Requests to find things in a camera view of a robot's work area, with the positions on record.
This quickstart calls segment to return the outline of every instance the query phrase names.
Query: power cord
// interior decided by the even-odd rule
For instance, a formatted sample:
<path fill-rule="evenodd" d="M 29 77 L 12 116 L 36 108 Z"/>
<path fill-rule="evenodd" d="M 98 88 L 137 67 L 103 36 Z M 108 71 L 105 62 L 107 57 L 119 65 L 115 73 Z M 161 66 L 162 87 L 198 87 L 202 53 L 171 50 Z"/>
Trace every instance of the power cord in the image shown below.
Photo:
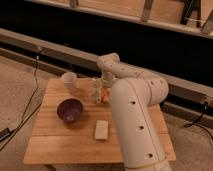
<path fill-rule="evenodd" d="M 0 148 L 0 152 L 7 146 L 7 144 L 13 139 L 13 137 L 18 133 L 18 131 L 26 124 L 26 122 L 33 116 L 33 114 L 39 109 L 41 103 L 32 111 L 32 113 L 25 119 L 23 122 L 17 127 L 13 133 L 11 134 L 10 138 L 7 140 L 6 143 Z"/>
<path fill-rule="evenodd" d="M 39 53 L 37 54 L 36 56 L 36 60 L 35 60 L 35 71 L 34 71 L 34 79 L 35 79 L 35 83 L 36 83 L 36 88 L 35 90 L 33 91 L 32 95 L 30 96 L 29 98 L 29 101 L 25 107 L 25 110 L 22 114 L 22 117 L 21 117 L 21 122 L 19 123 L 19 125 L 13 129 L 13 130 L 9 130 L 8 128 L 4 129 L 3 131 L 0 132 L 0 143 L 2 143 L 3 141 L 5 141 L 7 138 L 8 141 L 0 148 L 0 152 L 5 148 L 5 146 L 12 140 L 12 138 L 17 134 L 17 132 L 24 126 L 24 124 L 32 117 L 32 115 L 37 111 L 37 109 L 41 106 L 41 104 L 39 104 L 35 109 L 34 111 L 25 119 L 25 116 L 26 116 L 26 113 L 27 113 L 27 110 L 31 104 L 31 101 L 35 95 L 35 93 L 37 92 L 38 90 L 38 80 L 37 80 L 37 70 L 38 70 L 38 60 L 39 60 L 39 55 L 41 54 L 41 51 L 39 51 Z"/>
<path fill-rule="evenodd" d="M 205 128 L 204 126 L 202 126 L 202 125 L 200 125 L 198 123 L 203 118 L 203 116 L 206 113 L 207 109 L 208 109 L 208 103 L 205 102 L 204 103 L 204 111 L 201 113 L 201 115 L 197 119 L 195 119 L 193 122 L 187 123 L 187 124 L 183 125 L 183 127 L 184 128 L 189 128 L 191 126 L 200 127 L 201 129 L 203 129 L 204 131 L 206 131 L 206 133 L 209 135 L 210 141 L 211 141 L 211 144 L 212 144 L 212 142 L 213 142 L 213 135 L 212 135 L 212 133 L 207 128 Z"/>
<path fill-rule="evenodd" d="M 38 90 L 38 79 L 37 79 L 36 73 L 37 73 L 37 70 L 38 70 L 38 60 L 39 60 L 39 55 L 40 55 L 40 53 L 41 53 L 41 52 L 39 52 L 39 53 L 37 54 L 37 56 L 36 56 L 36 60 L 35 60 L 35 71 L 34 71 L 34 74 L 33 74 L 33 75 L 34 75 L 34 79 L 35 79 L 35 83 L 36 83 L 36 88 L 35 88 L 35 90 L 33 91 L 32 95 L 30 96 L 30 99 L 29 99 L 29 101 L 28 101 L 28 103 L 27 103 L 27 106 L 25 107 L 25 110 L 24 110 L 24 112 L 23 112 L 23 114 L 22 114 L 22 117 L 21 117 L 21 122 L 20 122 L 20 124 L 19 124 L 14 130 L 12 130 L 12 132 L 14 132 L 16 129 L 18 129 L 18 128 L 21 126 L 21 124 L 24 122 L 24 117 L 25 117 L 25 115 L 26 115 L 26 112 L 27 112 L 27 110 L 28 110 L 28 108 L 29 108 L 29 106 L 30 106 L 30 104 L 31 104 L 31 101 L 32 101 L 32 99 L 33 99 L 35 93 L 36 93 L 37 90 Z"/>

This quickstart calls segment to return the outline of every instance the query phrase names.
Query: table leg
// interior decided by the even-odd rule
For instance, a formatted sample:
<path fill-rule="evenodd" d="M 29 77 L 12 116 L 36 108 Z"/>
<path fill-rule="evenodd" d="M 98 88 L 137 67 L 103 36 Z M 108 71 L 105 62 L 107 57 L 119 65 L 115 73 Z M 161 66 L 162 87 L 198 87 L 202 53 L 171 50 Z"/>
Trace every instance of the table leg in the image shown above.
<path fill-rule="evenodd" d="M 49 171 L 56 171 L 56 168 L 51 164 L 44 165 Z"/>

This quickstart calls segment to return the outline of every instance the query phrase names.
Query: black cable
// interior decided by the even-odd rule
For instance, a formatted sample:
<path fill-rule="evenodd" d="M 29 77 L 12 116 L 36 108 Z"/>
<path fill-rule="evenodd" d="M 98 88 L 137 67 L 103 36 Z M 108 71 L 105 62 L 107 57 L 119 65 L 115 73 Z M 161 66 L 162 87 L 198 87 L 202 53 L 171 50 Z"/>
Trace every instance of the black cable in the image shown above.
<path fill-rule="evenodd" d="M 204 111 L 201 113 L 201 115 L 200 115 L 197 119 L 195 119 L 193 122 L 187 123 L 187 124 L 183 125 L 183 127 L 184 127 L 184 128 L 189 128 L 189 127 L 191 127 L 191 126 L 193 126 L 193 125 L 194 125 L 194 126 L 198 126 L 198 127 L 200 127 L 201 129 L 203 129 L 204 131 L 206 131 L 206 133 L 209 135 L 211 141 L 213 141 L 213 135 L 212 135 L 212 133 L 211 133 L 207 128 L 205 128 L 204 126 L 198 124 L 198 122 L 203 118 L 205 112 L 207 111 L 207 108 L 208 108 L 208 103 L 205 102 L 205 103 L 204 103 Z"/>
<path fill-rule="evenodd" d="M 35 83 L 36 83 L 36 88 L 35 88 L 35 90 L 33 91 L 33 93 L 32 93 L 32 95 L 30 96 L 30 99 L 29 99 L 29 101 L 28 101 L 28 103 L 27 103 L 27 106 L 25 107 L 25 110 L 24 110 L 24 112 L 23 112 L 23 114 L 22 114 L 22 117 L 21 117 L 21 122 L 20 122 L 20 124 L 14 129 L 14 130 L 12 130 L 11 132 L 14 132 L 16 129 L 18 129 L 19 127 L 20 127 L 20 125 L 23 123 L 23 121 L 24 121 L 24 117 L 25 117 L 25 115 L 26 115 L 26 112 L 27 112 L 27 110 L 28 110 L 28 108 L 29 108 L 29 106 L 30 106 L 30 104 L 31 104 L 31 101 L 32 101 L 32 99 L 33 99 L 33 97 L 34 97 L 34 95 L 35 95 L 35 93 L 37 92 L 37 90 L 38 90 L 38 79 L 37 79 L 37 75 L 36 75 L 36 73 L 37 73 L 37 70 L 38 70 L 38 59 L 39 59 L 39 55 L 40 55 L 40 52 L 38 53 L 38 55 L 36 56 L 36 61 L 35 61 L 35 71 L 34 71 L 34 79 L 35 79 Z"/>
<path fill-rule="evenodd" d="M 37 54 L 37 56 L 36 56 L 36 59 L 35 59 L 35 71 L 34 71 L 34 79 L 35 79 L 35 83 L 36 83 L 36 88 L 35 88 L 35 90 L 33 91 L 33 93 L 32 93 L 32 95 L 30 96 L 30 98 L 29 98 L 29 101 L 28 101 L 28 103 L 27 103 L 27 105 L 26 105 L 26 107 L 25 107 L 25 110 L 24 110 L 24 112 L 23 112 L 23 114 L 22 114 L 22 117 L 21 117 L 21 122 L 19 123 L 19 125 L 15 128 L 15 129 L 13 129 L 13 130 L 11 130 L 10 131 L 10 138 L 9 138 L 9 140 L 2 146 L 2 148 L 0 148 L 0 151 L 1 150 L 3 150 L 3 148 L 10 142 L 10 140 L 16 135 L 16 133 L 22 128 L 22 126 L 23 126 L 23 124 L 24 123 L 26 123 L 25 121 L 27 121 L 28 119 L 29 119 L 29 117 L 26 119 L 26 120 L 24 120 L 24 118 L 25 118 L 25 115 L 26 115 L 26 112 L 27 112 L 27 110 L 28 110 L 28 108 L 29 108 L 29 106 L 30 106 L 30 104 L 31 104 L 31 101 L 32 101 L 32 99 L 33 99 L 33 97 L 34 97 L 34 95 L 35 95 L 35 93 L 37 92 L 37 90 L 38 90 L 38 79 L 37 79 L 37 70 L 38 70 L 38 59 L 39 59 L 39 55 L 40 55 L 40 53 L 41 53 L 41 51 Z"/>
<path fill-rule="evenodd" d="M 191 127 L 191 126 L 193 126 L 193 125 L 196 125 L 196 124 L 203 118 L 203 115 L 204 115 L 205 112 L 207 111 L 207 108 L 208 108 L 208 103 L 205 102 L 205 103 L 204 103 L 204 111 L 201 113 L 201 115 L 200 115 L 197 119 L 195 119 L 193 122 L 187 123 L 187 124 L 183 125 L 184 128 L 189 128 L 189 127 Z"/>
<path fill-rule="evenodd" d="M 38 110 L 38 108 L 41 106 L 41 103 L 33 110 L 33 112 L 22 122 L 22 124 L 17 127 L 13 131 L 13 134 L 11 134 L 10 138 L 7 140 L 6 143 L 0 148 L 0 152 L 7 146 L 7 144 L 13 139 L 13 137 L 18 133 L 18 131 L 27 123 L 27 121 L 33 116 L 33 114 Z"/>

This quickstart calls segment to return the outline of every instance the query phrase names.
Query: white sponge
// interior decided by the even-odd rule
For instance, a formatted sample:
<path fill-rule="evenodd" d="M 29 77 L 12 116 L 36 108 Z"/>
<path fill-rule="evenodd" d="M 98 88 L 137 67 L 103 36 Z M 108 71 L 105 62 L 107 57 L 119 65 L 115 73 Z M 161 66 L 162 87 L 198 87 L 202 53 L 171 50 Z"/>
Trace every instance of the white sponge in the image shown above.
<path fill-rule="evenodd" d="M 96 140 L 108 139 L 108 121 L 97 120 L 95 128 L 95 139 Z"/>

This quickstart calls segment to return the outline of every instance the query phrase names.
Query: screw hole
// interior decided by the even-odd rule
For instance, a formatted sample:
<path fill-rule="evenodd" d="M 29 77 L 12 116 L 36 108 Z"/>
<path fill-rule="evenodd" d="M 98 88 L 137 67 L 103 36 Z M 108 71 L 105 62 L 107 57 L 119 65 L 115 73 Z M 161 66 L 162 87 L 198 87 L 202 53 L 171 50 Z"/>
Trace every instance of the screw hole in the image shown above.
<path fill-rule="evenodd" d="M 153 157 L 153 154 L 150 153 L 150 154 L 147 154 L 144 158 L 145 159 L 151 159 L 152 157 Z"/>
<path fill-rule="evenodd" d="M 135 101 L 131 101 L 131 104 L 134 105 L 134 104 L 136 104 L 136 102 Z"/>
<path fill-rule="evenodd" d="M 139 128 L 139 130 L 143 130 L 143 129 L 144 129 L 144 127 L 143 127 L 143 126 L 139 126 L 138 128 Z"/>

